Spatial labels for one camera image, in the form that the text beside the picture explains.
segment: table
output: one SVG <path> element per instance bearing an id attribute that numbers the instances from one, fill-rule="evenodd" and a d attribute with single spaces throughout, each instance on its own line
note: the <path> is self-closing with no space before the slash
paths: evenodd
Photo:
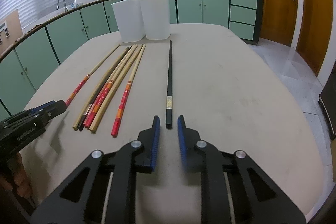
<path id="1" fill-rule="evenodd" d="M 89 78 L 65 113 L 22 151 L 33 192 L 41 202 L 91 151 L 117 151 L 161 119 L 155 173 L 137 176 L 137 223 L 199 223 L 200 175 L 181 167 L 177 117 L 219 150 L 242 149 L 307 214 L 323 186 L 323 166 L 295 99 L 263 60 L 225 27 L 172 24 L 171 36 L 146 43 L 119 135 L 110 135 L 126 86 L 124 78 L 102 122 L 92 134 L 72 124 L 86 98 L 117 56 L 119 47 Z M 165 128 L 169 40 L 173 44 L 173 129 Z M 26 108 L 66 100 L 83 77 L 120 43 L 119 32 L 93 38 L 66 59 L 42 84 Z"/>

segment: tiled floor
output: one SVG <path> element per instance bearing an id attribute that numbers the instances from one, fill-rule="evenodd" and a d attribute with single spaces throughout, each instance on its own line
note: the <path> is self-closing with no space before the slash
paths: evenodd
<path id="1" fill-rule="evenodd" d="M 316 140 L 323 166 L 323 192 L 307 221 L 319 210 L 335 183 L 332 181 L 332 160 L 327 121 L 318 103 L 322 86 L 302 57 L 288 46 L 260 38 L 258 46 L 249 45 L 279 77 L 301 107 Z"/>

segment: brown countertop edge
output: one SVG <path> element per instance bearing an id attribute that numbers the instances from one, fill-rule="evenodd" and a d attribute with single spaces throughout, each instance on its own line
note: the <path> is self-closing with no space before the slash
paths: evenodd
<path id="1" fill-rule="evenodd" d="M 35 32 L 37 32 L 38 30 L 44 28 L 45 26 L 47 26 L 48 24 L 50 24 L 51 22 L 55 21 L 55 20 L 58 20 L 59 18 L 63 17 L 63 16 L 66 16 L 70 13 L 73 13 L 77 10 L 80 10 L 82 8 L 85 8 L 85 7 L 88 7 L 88 6 L 91 6 L 91 5 L 95 5 L 95 4 L 98 4 L 98 3 L 102 3 L 102 2 L 105 2 L 105 1 L 108 1 L 108 0 L 96 0 L 94 2 L 90 2 L 90 3 L 87 3 L 85 5 L 82 5 L 78 8 L 75 8 L 75 9 L 72 9 L 70 11 L 67 11 L 65 13 L 62 13 L 60 15 L 57 15 L 55 17 L 53 17 L 52 19 L 49 19 L 47 20 L 46 22 L 40 24 L 40 25 L 37 25 L 35 26 L 33 29 L 31 29 L 26 35 L 23 35 L 22 37 L 20 37 L 18 40 L 15 41 L 15 43 L 12 45 L 11 48 L 9 48 L 1 57 L 0 57 L 0 62 L 13 50 L 15 49 L 18 45 L 20 45 L 26 38 L 28 38 L 29 36 L 31 36 L 32 34 L 34 34 Z"/>

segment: faucet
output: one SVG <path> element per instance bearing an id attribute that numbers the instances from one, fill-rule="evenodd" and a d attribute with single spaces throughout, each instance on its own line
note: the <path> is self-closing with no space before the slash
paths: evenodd
<path id="1" fill-rule="evenodd" d="M 67 12 L 68 9 L 67 9 L 67 6 L 66 6 L 66 4 L 65 4 L 65 0 L 63 0 L 63 3 L 64 3 L 64 11 Z M 58 9 L 59 9 L 59 0 L 57 0 L 57 7 L 56 7 L 56 10 L 58 10 Z"/>

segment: human hand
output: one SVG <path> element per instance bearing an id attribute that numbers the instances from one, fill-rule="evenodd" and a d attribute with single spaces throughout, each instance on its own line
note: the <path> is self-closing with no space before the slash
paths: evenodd
<path id="1" fill-rule="evenodd" d="M 17 153 L 16 159 L 18 168 L 13 176 L 14 182 L 17 185 L 16 192 L 21 197 L 30 198 L 32 194 L 32 188 L 30 185 L 30 181 L 27 177 L 27 174 L 25 172 L 25 168 L 22 164 L 22 157 L 20 153 Z M 0 174 L 0 184 L 5 190 L 13 190 L 12 185 L 1 174 Z"/>

